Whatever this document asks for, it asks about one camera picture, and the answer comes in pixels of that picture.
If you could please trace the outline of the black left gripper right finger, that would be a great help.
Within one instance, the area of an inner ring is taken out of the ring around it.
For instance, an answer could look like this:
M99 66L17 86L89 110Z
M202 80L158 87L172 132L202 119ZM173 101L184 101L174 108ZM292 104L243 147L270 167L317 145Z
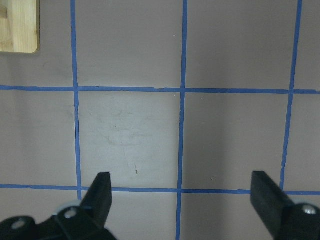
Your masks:
M273 237L281 232L294 202L264 171L251 174L250 202Z

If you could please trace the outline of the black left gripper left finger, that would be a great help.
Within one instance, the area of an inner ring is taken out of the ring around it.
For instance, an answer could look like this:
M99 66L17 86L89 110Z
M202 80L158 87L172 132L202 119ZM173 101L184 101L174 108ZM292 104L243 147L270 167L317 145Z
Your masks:
M109 172L100 172L80 203L93 221L101 228L105 227L112 206L112 184Z

